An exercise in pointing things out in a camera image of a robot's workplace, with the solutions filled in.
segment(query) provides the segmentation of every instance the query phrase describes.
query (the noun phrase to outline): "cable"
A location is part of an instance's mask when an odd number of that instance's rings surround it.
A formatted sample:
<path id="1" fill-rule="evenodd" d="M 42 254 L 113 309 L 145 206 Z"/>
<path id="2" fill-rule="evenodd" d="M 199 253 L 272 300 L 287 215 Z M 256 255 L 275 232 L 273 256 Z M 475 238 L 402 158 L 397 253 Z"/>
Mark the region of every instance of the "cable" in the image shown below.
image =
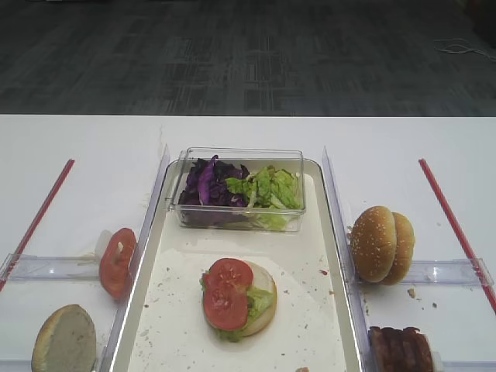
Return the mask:
<path id="1" fill-rule="evenodd" d="M 476 54 L 480 54 L 481 56 L 486 57 L 489 61 L 496 63 L 496 56 L 490 56 L 489 54 L 487 54 L 487 52 L 485 50 L 474 48 L 472 46 L 472 44 L 470 44 L 465 39 L 459 39 L 459 38 L 456 38 L 456 39 L 437 39 L 437 40 L 433 40 L 433 41 L 434 41 L 434 43 L 444 43 L 444 44 L 451 43 L 450 45 L 444 45 L 443 47 L 434 46 L 434 48 L 438 52 L 444 52 L 444 53 L 448 53 L 448 54 L 476 53 Z"/>

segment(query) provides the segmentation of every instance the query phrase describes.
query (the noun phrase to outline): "table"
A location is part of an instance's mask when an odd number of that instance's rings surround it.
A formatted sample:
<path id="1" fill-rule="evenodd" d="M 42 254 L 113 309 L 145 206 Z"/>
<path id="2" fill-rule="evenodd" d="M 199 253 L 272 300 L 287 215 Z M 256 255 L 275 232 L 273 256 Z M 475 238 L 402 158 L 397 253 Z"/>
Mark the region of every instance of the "table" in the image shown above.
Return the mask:
<path id="1" fill-rule="evenodd" d="M 427 159 L 476 254 L 494 276 L 493 138 L 496 119 L 489 118 L 0 115 L 0 257 L 15 250 L 71 157 L 74 168 L 27 254 L 77 256 L 93 250 L 102 226 L 139 230 L 165 143 L 171 159 L 189 146 L 227 146 L 298 149 L 319 163 L 325 146 L 346 220 L 353 221 L 367 206 L 387 205 L 411 219 L 415 260 L 464 258 L 417 162 Z M 85 223 L 75 225 L 76 220 Z M 460 306 L 470 313 L 470 304 Z M 456 343 L 446 342 L 453 343 L 455 355 Z M 484 350 L 480 358 L 489 360 L 490 350 Z"/>

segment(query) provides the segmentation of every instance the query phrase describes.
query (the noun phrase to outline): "gray carpet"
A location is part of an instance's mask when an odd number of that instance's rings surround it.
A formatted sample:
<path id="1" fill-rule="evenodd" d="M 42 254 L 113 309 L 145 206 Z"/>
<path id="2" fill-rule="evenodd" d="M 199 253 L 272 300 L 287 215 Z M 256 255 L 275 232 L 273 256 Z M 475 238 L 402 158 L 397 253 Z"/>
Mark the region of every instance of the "gray carpet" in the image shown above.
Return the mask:
<path id="1" fill-rule="evenodd" d="M 496 115 L 454 0 L 0 0 L 0 113 Z"/>

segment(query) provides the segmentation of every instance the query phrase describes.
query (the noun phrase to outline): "red straw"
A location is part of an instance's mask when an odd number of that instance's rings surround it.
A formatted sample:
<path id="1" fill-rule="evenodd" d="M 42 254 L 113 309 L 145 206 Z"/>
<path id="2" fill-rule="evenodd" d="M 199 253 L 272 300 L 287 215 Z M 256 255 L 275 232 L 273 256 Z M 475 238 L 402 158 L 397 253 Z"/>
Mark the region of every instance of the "red straw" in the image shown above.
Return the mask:
<path id="1" fill-rule="evenodd" d="M 24 237 L 22 238 L 21 243 L 19 243 L 19 245 L 17 246 L 17 249 L 14 252 L 14 257 L 12 258 L 12 260 L 9 263 L 9 268 L 7 269 L 7 274 L 5 276 L 5 280 L 0 281 L 0 291 L 5 286 L 5 283 L 7 282 L 7 277 L 10 275 L 10 273 L 12 272 L 12 269 L 16 265 L 16 262 L 19 259 L 19 255 L 21 255 L 22 252 L 24 251 L 24 249 L 26 248 L 26 246 L 29 242 L 29 239 L 31 239 L 31 236 L 33 236 L 33 234 L 34 234 L 34 230 L 36 230 L 36 227 L 40 224 L 41 219 L 45 215 L 45 212 L 48 209 L 48 207 L 50 207 L 50 204 L 53 201 L 53 198 L 55 198 L 55 195 L 57 194 L 57 192 L 59 191 L 60 186 L 62 186 L 67 175 L 71 171 L 73 164 L 74 164 L 74 159 L 69 159 L 66 162 L 64 169 L 60 173 L 58 179 L 55 181 L 55 184 L 53 184 L 53 187 L 50 190 L 50 193 L 47 195 L 45 201 L 41 205 L 38 213 L 36 213 L 34 220 L 31 222 L 31 225 L 29 225 L 29 228 L 27 229 L 26 234 L 24 234 Z"/>
<path id="2" fill-rule="evenodd" d="M 425 176 L 427 177 L 427 180 L 431 184 L 431 188 L 433 189 L 434 193 L 436 194 L 437 200 L 441 204 L 441 207 L 443 207 L 443 211 L 446 214 L 446 217 L 448 218 L 448 221 L 453 228 L 453 231 L 456 234 L 456 237 L 458 238 L 458 241 L 460 241 L 460 244 L 465 251 L 465 255 L 467 256 L 468 259 L 472 260 L 472 262 L 476 262 L 474 260 L 477 259 L 475 256 L 475 252 L 472 250 L 472 247 L 470 246 L 470 243 L 468 243 L 468 239 L 463 233 L 463 230 L 456 220 L 456 217 L 449 207 L 450 205 L 448 204 L 448 201 L 444 197 L 443 192 L 441 191 L 441 187 L 437 183 L 436 179 L 434 178 L 434 174 L 432 174 L 431 169 L 429 168 L 429 165 L 427 165 L 427 162 L 425 159 L 419 160 L 420 166 L 422 167 L 422 170 L 425 173 Z M 494 290 L 492 286 L 490 286 L 488 283 L 488 280 L 486 278 L 486 274 L 481 270 L 481 268 L 474 263 L 474 270 L 477 273 L 477 276 L 479 277 L 480 283 L 482 284 L 482 289 L 484 289 L 484 293 L 486 294 L 487 299 L 489 300 L 489 303 L 491 303 L 491 307 L 493 308 L 494 312 L 496 312 L 496 295 L 494 294 Z"/>

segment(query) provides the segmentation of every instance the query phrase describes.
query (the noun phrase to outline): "clear plastic container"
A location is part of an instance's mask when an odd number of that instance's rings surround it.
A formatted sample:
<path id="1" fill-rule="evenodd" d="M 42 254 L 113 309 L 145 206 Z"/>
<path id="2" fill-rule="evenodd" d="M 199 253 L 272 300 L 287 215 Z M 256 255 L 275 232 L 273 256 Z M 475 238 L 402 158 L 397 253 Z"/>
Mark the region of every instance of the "clear plastic container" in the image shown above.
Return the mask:
<path id="1" fill-rule="evenodd" d="M 245 166 L 250 174 L 272 165 L 276 170 L 285 169 L 298 179 L 297 198 L 299 209 L 224 207 L 211 205 L 180 204 L 181 192 L 194 162 L 210 160 L 213 156 L 237 168 Z M 305 213 L 305 189 L 303 185 L 303 155 L 292 150 L 253 150 L 190 147 L 181 152 L 176 164 L 179 176 L 174 184 L 170 208 L 176 212 L 182 226 L 217 229 L 258 229 L 296 232 Z"/>

